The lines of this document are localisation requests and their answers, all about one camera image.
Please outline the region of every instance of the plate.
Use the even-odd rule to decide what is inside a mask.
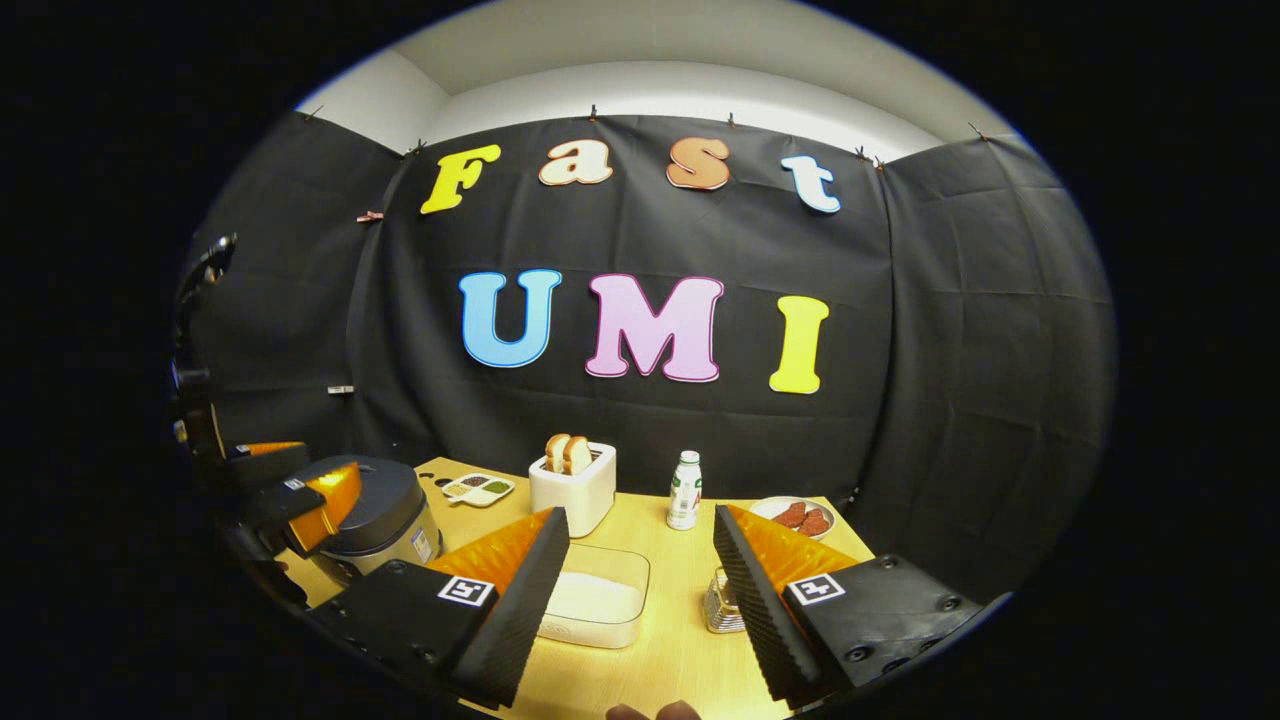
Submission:
[[[480,484],[477,484],[477,486],[468,486],[466,483],[466,480],[472,479],[472,478],[481,478],[481,479],[484,479],[484,482],[480,483]],[[486,486],[486,484],[489,484],[492,482],[503,483],[506,486],[506,489],[503,489],[500,492],[490,492],[490,491],[484,489],[484,486]],[[511,482],[508,479],[495,478],[493,475],[486,475],[484,473],[470,473],[470,474],[467,474],[467,475],[465,475],[462,478],[458,478],[458,479],[456,479],[456,480],[445,484],[444,487],[440,488],[440,492],[444,493],[444,497],[445,497],[445,500],[449,501],[449,505],[457,505],[460,502],[466,502],[467,505],[472,505],[475,507],[489,507],[494,502],[498,502],[499,500],[502,500],[503,497],[506,497],[515,488],[516,488],[516,483],[513,483],[513,482]]]
[[[751,506],[751,512],[754,512],[755,515],[759,515],[760,518],[764,518],[765,520],[771,520],[772,521],[774,518],[777,518],[778,515],[781,515],[782,512],[785,512],[787,507],[791,507],[792,502],[804,502],[804,511],[805,512],[809,512],[810,510],[815,510],[815,509],[817,510],[822,510],[822,518],[824,520],[827,520],[827,523],[831,524],[831,528],[836,527],[836,516],[826,506],[819,505],[817,502],[813,502],[812,500],[805,500],[803,497],[792,497],[790,495],[778,495],[778,496],[774,496],[774,497],[765,497],[764,500],[762,500],[762,501],[759,501],[759,502],[756,502],[755,505]],[[827,537],[827,533],[831,532],[831,528],[827,528],[826,532],[822,532],[822,533],[818,533],[817,536],[813,536],[810,539],[822,539],[822,538]],[[792,529],[792,532],[799,532],[799,530],[797,529]]]

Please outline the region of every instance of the white wall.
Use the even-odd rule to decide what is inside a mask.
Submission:
[[[425,129],[449,96],[417,65],[394,50],[353,67],[298,104],[311,113],[396,150],[426,142]]]
[[[298,106],[404,151],[497,127],[563,117],[677,115],[728,120],[818,140],[890,161],[942,141],[916,126],[809,83],[677,61],[577,65],[447,96],[415,65],[385,51]]]

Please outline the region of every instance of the black fabric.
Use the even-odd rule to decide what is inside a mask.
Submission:
[[[1014,138],[884,168],[893,363],[850,520],[980,602],[1036,568],[1093,478],[1115,391],[1083,218]]]
[[[675,141],[718,137],[732,177],[713,192],[666,178]],[[599,184],[547,187],[547,151],[570,140],[609,147],[613,176]],[[439,158],[498,143],[457,208],[421,215]],[[795,192],[788,155],[814,155],[845,209],[822,217]],[[352,300],[356,442],[364,452],[421,461],[430,442],[456,460],[527,473],[547,438],[567,432],[618,448],[618,489],[666,495],[682,450],[701,454],[709,497],[777,493],[837,497],[852,486],[879,413],[888,365],[888,228],[876,170],[822,143],[682,118],[568,118],[449,140],[406,158],[371,237]],[[524,333],[520,272],[562,274],[552,296],[550,341],[522,368],[495,369],[462,343],[458,281],[498,272],[499,337]],[[716,304],[709,383],[586,373],[599,302],[595,275],[637,278],[654,311],[675,283],[724,283]],[[826,302],[814,395],[769,388],[782,350],[777,300]]]
[[[676,188],[682,137],[723,140],[732,177]],[[547,151],[609,147],[599,184],[547,187]],[[448,154],[497,143],[457,208],[422,215]],[[833,215],[780,160],[829,169]],[[385,211],[357,224],[367,209]],[[698,450],[709,497],[827,496],[877,552],[986,602],[1024,579],[1070,521],[1103,445],[1115,338],[1089,231],[1015,138],[973,140],[882,169],[819,142],[685,118],[566,118],[453,138],[399,160],[294,114],[242,167],[201,238],[241,250],[196,314],[229,442],[303,439],[323,457],[445,455],[525,474],[548,437],[618,448],[618,489],[664,495]],[[202,246],[192,249],[197,252]],[[534,363],[483,365],[462,343],[458,281],[507,278],[495,329],[524,333],[522,270],[562,274]],[[595,275],[637,278],[657,310],[675,283],[724,283],[710,383],[598,378]],[[776,302],[831,307],[813,395],[768,387]],[[663,352],[669,357],[671,348]],[[353,384],[353,396],[329,396]]]
[[[210,369],[227,445],[302,441],[352,452],[347,306],[367,227],[399,156],[292,113],[244,159],[192,242],[187,266],[236,233],[232,269],[201,293],[192,340]]]

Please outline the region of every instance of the screw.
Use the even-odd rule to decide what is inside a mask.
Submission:
[[[870,653],[872,653],[872,648],[869,648],[869,647],[867,647],[864,644],[860,644],[860,646],[855,647],[854,650],[851,650],[851,651],[849,651],[849,652],[845,653],[845,661],[846,662],[861,662],[863,660],[867,660],[868,657],[870,657]]]

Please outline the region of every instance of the ceiling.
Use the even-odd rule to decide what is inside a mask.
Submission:
[[[787,0],[498,0],[393,47],[449,95],[530,73],[680,60],[781,76],[892,113],[947,142],[1014,132],[941,72],[842,18]]]

